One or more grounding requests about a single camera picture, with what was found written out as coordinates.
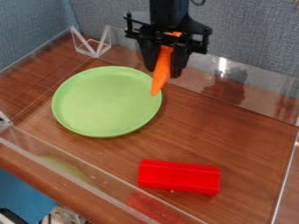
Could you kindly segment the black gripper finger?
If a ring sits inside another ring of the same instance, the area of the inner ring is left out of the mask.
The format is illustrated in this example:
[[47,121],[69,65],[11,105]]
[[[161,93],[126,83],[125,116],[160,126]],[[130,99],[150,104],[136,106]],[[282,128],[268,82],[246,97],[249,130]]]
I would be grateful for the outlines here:
[[178,78],[186,66],[190,53],[185,45],[176,45],[170,54],[170,77]]
[[140,38],[138,48],[142,55],[144,66],[146,70],[152,72],[154,70],[154,63],[160,52],[160,45],[148,38]]

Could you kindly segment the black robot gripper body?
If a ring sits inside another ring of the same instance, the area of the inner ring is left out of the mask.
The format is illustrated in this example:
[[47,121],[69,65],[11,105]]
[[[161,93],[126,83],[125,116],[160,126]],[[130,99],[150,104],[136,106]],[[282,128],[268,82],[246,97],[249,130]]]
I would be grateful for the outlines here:
[[182,44],[189,53],[205,54],[208,51],[212,29],[196,22],[185,14],[176,24],[170,24],[168,17],[158,16],[153,21],[149,12],[126,12],[125,36],[134,39],[144,53],[157,51],[160,46],[173,47]]

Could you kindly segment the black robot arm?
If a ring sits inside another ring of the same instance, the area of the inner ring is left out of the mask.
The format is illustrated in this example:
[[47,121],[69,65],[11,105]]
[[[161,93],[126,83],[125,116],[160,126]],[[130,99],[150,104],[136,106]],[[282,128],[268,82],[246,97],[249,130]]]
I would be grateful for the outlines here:
[[152,72],[161,46],[169,46],[170,77],[177,78],[192,53],[208,51],[212,29],[189,16],[189,0],[149,0],[149,12],[126,12],[125,37],[134,39]]

